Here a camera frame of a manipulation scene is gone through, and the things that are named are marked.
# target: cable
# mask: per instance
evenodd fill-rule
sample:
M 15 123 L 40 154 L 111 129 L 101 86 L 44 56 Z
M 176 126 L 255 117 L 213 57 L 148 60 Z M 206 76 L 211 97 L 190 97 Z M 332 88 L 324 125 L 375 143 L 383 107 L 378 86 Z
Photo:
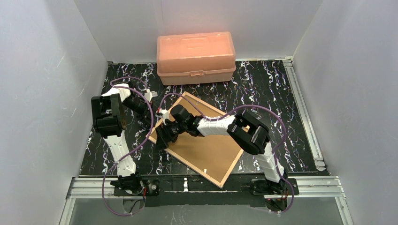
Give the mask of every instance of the cable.
M 222 117 L 217 118 L 217 119 L 210 119 L 210 121 L 222 120 L 222 119 L 224 119 L 225 117 L 227 117 L 228 115 L 230 115 L 230 114 L 232 114 L 233 112 L 235 112 L 236 110 L 242 109 L 242 108 L 258 108 L 258 109 L 265 110 L 265 111 L 267 111 L 269 114 L 271 114 L 273 117 L 275 117 L 275 118 L 278 120 L 278 122 L 281 124 L 282 130 L 283 130 L 282 141 L 281 141 L 280 143 L 278 143 L 275 147 L 273 147 L 272 150 L 271 150 L 272 154 L 274 155 L 275 165 L 278 165 L 278 158 L 276 157 L 275 150 L 278 149 L 283 143 L 285 143 L 286 137 L 287 137 L 287 131 L 286 131 L 286 126 L 285 126 L 285 124 L 283 123 L 282 119 L 281 119 L 278 115 L 276 115 L 273 111 L 271 111 L 271 110 L 269 110 L 269 109 L 267 109 L 267 108 L 265 108 L 265 107 L 263 107 L 263 106 L 260 106 L 260 105 L 241 105 L 241 106 L 238 106 L 238 107 L 236 107 L 235 109 L 233 109 L 233 110 L 227 112 L 227 113 L 226 113 L 225 115 L 223 115 Z M 281 212 L 286 212 L 286 211 L 289 210 L 290 207 L 293 205 L 293 201 L 294 201 L 294 190 L 293 190 L 293 185 L 292 185 L 287 179 L 285 179 L 285 178 L 282 176 L 281 171 L 279 170 L 279 167 L 278 167 L 278 166 L 276 167 L 276 172 L 278 173 L 279 177 L 280 177 L 283 181 L 285 181 L 285 182 L 290 186 L 290 188 L 291 188 L 291 202 L 290 202 L 290 204 L 286 207 L 285 210 L 281 211 Z
M 139 195 L 139 194 L 141 194 L 142 193 L 142 191 L 143 191 L 144 189 L 143 188 L 141 188 L 141 190 L 137 193 L 137 194 L 132 194 L 132 195 Z
M 139 79 L 138 77 L 135 77 L 135 76 L 124 76 L 124 77 L 116 78 L 116 79 L 111 80 L 111 82 L 109 82 L 109 84 L 111 85 L 111 87 L 113 87 L 114 86 L 113 82 L 119 81 L 119 80 L 122 80 L 122 79 L 126 79 L 126 78 L 131 78 L 131 79 L 134 79 L 134 80 L 138 80 L 141 83 L 143 83 L 145 89 L 148 89 L 148 85 L 146 84 L 146 82 L 141 80 L 141 79 Z
M 142 201 L 142 199 L 138 199 L 138 200 L 136 200 L 136 201 L 134 202 L 133 207 L 131 208 L 131 210 L 130 210 L 129 213 L 131 213 L 131 212 L 133 211 L 134 206 L 136 206 L 137 202 L 140 202 L 140 201 Z
M 145 202 L 145 195 L 146 195 L 146 187 L 145 187 L 145 191 L 144 194 L 142 195 L 142 200 Z
M 289 190 L 286 190 L 286 197 L 285 197 L 285 200 L 287 199 L 287 196 L 289 196 Z
M 160 108 L 160 109 L 161 109 L 161 107 L 162 107 L 162 105 L 163 105 L 164 99 L 165 99 L 167 96 L 170 96 L 170 95 L 177 95 L 177 96 L 182 97 L 182 98 L 185 99 L 189 104 L 191 104 L 191 105 L 196 109 L 196 111 L 198 111 L 198 112 L 203 116 L 203 118 L 207 118 L 207 117 L 202 113 L 202 111 L 196 107 L 196 105 L 195 105 L 194 103 L 192 103 L 190 100 L 188 100 L 188 98 L 186 98 L 185 96 L 183 96 L 183 95 L 181 95 L 181 94 L 178 94 L 178 93 L 169 93 L 169 94 L 164 95 L 164 97 L 162 98 L 161 103 L 160 103 L 160 105 L 159 105 L 159 108 Z
M 283 199 L 284 196 L 285 196 L 285 191 L 282 192 L 281 200 Z
M 153 129 L 153 112 L 152 112 L 151 104 L 150 104 L 150 103 L 148 102 L 148 100 L 147 100 L 141 93 L 139 93 L 137 90 L 135 90 L 135 89 L 133 89 L 133 88 L 129 88 L 129 87 L 114 86 L 112 83 L 111 83 L 111 86 L 112 86 L 112 88 L 124 88 L 124 89 L 129 89 L 129 90 L 133 91 L 134 93 L 138 94 L 141 98 L 143 98 L 143 99 L 145 100 L 145 103 L 147 104 L 147 106 L 148 106 L 148 108 L 149 108 L 149 112 L 151 113 L 151 128 L 149 128 L 149 132 L 148 132 L 148 135 L 146 136 L 145 140 L 144 140 L 139 146 L 137 146 L 135 149 L 131 150 L 129 153 L 127 153 L 126 155 L 122 156 L 117 162 L 115 162 L 115 163 L 113 164 L 113 166 L 105 173 L 104 178 L 102 179 L 102 190 L 101 190 L 101 193 L 102 193 L 102 200 L 104 200 L 105 206 L 106 206 L 106 207 L 108 208 L 108 210 L 111 211 L 113 214 L 118 215 L 118 216 L 122 216 L 122 217 L 127 217 L 127 216 L 131 216 L 131 215 L 134 215 L 134 214 L 138 213 L 141 209 L 138 210 L 137 212 L 128 213 L 128 214 L 121 214 L 121 213 L 118 213 L 118 212 L 116 212 L 116 211 L 113 211 L 113 209 L 111 209 L 111 207 L 108 205 L 108 203 L 107 203 L 107 201 L 106 201 L 106 199 L 105 199 L 105 194 L 104 194 L 104 192 L 105 192 L 105 178 L 107 177 L 107 175 L 108 175 L 112 170 L 114 170 L 114 168 L 116 167 L 116 165 L 117 165 L 119 162 L 121 162 L 121 161 L 122 161 L 123 159 L 125 159 L 127 156 L 131 155 L 133 152 L 137 151 L 139 148 L 141 148 L 141 147 L 145 144 L 146 141 L 148 141 L 149 136 L 151 135 L 152 129 Z

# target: box latch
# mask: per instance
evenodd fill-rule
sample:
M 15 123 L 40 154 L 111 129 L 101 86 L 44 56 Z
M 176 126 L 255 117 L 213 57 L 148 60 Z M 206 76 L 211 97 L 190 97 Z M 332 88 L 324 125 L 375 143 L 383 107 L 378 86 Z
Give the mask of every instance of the box latch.
M 203 76 L 205 72 L 203 70 L 195 70 L 189 73 L 191 76 Z

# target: gray floor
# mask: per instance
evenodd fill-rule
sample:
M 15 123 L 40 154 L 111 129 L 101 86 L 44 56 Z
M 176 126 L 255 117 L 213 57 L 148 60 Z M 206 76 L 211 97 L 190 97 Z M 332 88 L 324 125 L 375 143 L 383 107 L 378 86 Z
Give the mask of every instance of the gray floor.
M 122 201 L 109 199 L 111 207 L 122 213 Z M 101 199 L 77 199 L 71 225 L 342 225 L 335 198 L 296 198 L 294 207 L 278 217 L 245 205 L 179 205 L 146 207 L 133 217 L 109 212 Z

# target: box lid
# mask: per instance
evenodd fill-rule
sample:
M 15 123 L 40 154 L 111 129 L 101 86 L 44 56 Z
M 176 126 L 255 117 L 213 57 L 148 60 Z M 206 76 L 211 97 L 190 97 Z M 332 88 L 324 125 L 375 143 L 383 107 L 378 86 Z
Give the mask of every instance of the box lid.
M 229 32 L 158 37 L 157 63 L 161 76 L 235 69 L 235 57 Z

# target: floor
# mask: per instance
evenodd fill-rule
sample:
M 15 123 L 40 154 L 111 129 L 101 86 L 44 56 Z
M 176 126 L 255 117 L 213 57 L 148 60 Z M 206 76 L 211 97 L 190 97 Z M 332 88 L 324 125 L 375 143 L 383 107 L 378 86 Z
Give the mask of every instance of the floor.
M 150 64 L 113 64 L 107 71 L 102 93 L 110 89 L 109 81 L 122 76 L 137 76 L 147 82 L 151 90 L 159 96 L 170 92 L 187 91 L 207 103 L 229 111 L 236 106 L 255 104 L 268 107 L 279 114 L 288 129 L 288 139 L 284 149 L 278 151 L 278 158 L 285 169 L 292 173 L 316 172 L 308 140 L 295 104 L 286 71 L 281 60 L 237 61 L 236 71 L 230 82 L 163 86 L 157 76 L 156 63 Z M 166 100 L 169 108 L 176 97 Z M 161 98 L 154 99 L 159 105 Z M 271 129 L 273 145 L 280 142 L 281 130 L 276 120 L 266 112 L 253 110 Z M 145 138 L 149 127 L 134 119 L 131 110 L 126 110 L 127 121 L 125 131 L 127 145 L 133 149 Z M 141 174 L 195 174 L 187 166 L 170 156 L 165 151 L 154 151 L 153 144 L 146 143 L 143 148 L 132 155 Z M 114 163 L 108 146 L 95 131 L 90 132 L 87 148 L 80 175 L 101 176 Z M 232 173 L 257 173 L 260 168 L 252 155 L 244 153 Z
M 128 207 L 123 209 L 119 199 L 109 199 L 108 202 L 115 211 L 130 211 Z M 275 213 L 268 213 L 265 208 L 253 208 L 249 205 L 145 207 L 133 217 L 120 217 L 110 213 L 104 207 L 102 199 L 77 199 L 70 224 L 343 225 L 343 222 L 334 198 L 297 198 L 289 212 L 280 217 Z

